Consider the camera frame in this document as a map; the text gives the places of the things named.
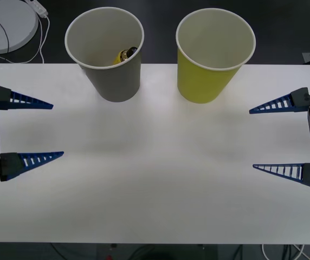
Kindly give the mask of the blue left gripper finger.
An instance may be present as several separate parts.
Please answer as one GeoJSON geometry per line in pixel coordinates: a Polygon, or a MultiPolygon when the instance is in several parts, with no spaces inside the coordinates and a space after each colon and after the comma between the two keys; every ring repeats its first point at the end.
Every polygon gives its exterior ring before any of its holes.
{"type": "Polygon", "coordinates": [[[48,153],[2,153],[0,155],[0,181],[8,181],[47,164],[64,155],[63,151],[48,153]]]}
{"type": "Polygon", "coordinates": [[[0,110],[53,109],[53,106],[51,103],[0,86],[0,110]]]}

